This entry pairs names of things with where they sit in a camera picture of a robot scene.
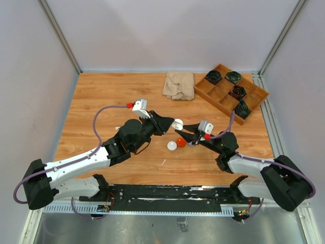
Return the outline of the white round case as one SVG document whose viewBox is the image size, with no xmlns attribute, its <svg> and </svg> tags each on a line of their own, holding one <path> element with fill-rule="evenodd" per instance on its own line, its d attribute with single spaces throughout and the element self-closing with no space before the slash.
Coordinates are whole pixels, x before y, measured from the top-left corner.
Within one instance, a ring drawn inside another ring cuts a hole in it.
<svg viewBox="0 0 325 244">
<path fill-rule="evenodd" d="M 181 119 L 175 119 L 174 121 L 175 123 L 174 124 L 172 123 L 171 127 L 175 130 L 182 131 L 184 126 L 183 121 Z"/>
</svg>

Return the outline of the orange round case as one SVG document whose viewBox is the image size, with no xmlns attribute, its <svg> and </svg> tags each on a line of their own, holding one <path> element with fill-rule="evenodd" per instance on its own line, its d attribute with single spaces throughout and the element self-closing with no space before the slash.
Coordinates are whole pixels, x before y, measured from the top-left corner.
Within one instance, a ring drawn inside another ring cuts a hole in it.
<svg viewBox="0 0 325 244">
<path fill-rule="evenodd" d="M 178 138 L 176 140 L 176 144 L 178 147 L 185 147 L 187 145 L 187 142 L 183 138 Z"/>
</svg>

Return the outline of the white earbud charging case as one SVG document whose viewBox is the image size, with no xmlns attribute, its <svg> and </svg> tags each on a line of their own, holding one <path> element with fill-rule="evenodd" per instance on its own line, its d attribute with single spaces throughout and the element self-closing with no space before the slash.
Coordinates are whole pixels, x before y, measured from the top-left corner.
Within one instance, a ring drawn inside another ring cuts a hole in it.
<svg viewBox="0 0 325 244">
<path fill-rule="evenodd" d="M 170 150 L 170 151 L 175 151 L 177 149 L 177 143 L 174 142 L 174 141 L 169 141 L 167 143 L 167 149 Z"/>
</svg>

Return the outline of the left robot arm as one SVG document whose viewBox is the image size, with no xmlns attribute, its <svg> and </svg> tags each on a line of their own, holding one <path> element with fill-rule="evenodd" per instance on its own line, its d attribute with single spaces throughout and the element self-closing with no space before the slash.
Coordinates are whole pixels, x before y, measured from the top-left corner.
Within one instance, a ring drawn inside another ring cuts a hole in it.
<svg viewBox="0 0 325 244">
<path fill-rule="evenodd" d="M 174 118 L 160 116 L 155 111 L 149 111 L 148 115 L 148 118 L 127 120 L 114 137 L 83 154 L 56 162 L 32 161 L 22 184 L 28 208 L 47 206 L 59 195 L 59 186 L 78 175 L 111 167 L 132 154 L 139 154 L 143 144 L 149 145 L 153 135 L 164 135 L 174 122 Z"/>
</svg>

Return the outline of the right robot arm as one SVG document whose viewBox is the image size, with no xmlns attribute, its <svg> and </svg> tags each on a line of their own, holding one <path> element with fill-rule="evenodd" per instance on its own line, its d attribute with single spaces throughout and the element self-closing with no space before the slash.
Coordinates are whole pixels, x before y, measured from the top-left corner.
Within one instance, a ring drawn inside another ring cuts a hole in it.
<svg viewBox="0 0 325 244">
<path fill-rule="evenodd" d="M 213 125 L 205 120 L 173 128 L 186 142 L 217 153 L 215 161 L 221 171 L 244 175 L 230 190 L 235 203 L 256 197 L 273 200 L 282 209 L 293 211 L 316 193 L 315 185 L 289 157 L 279 155 L 274 159 L 262 159 L 239 153 L 237 138 L 229 129 L 214 136 L 211 133 Z"/>
</svg>

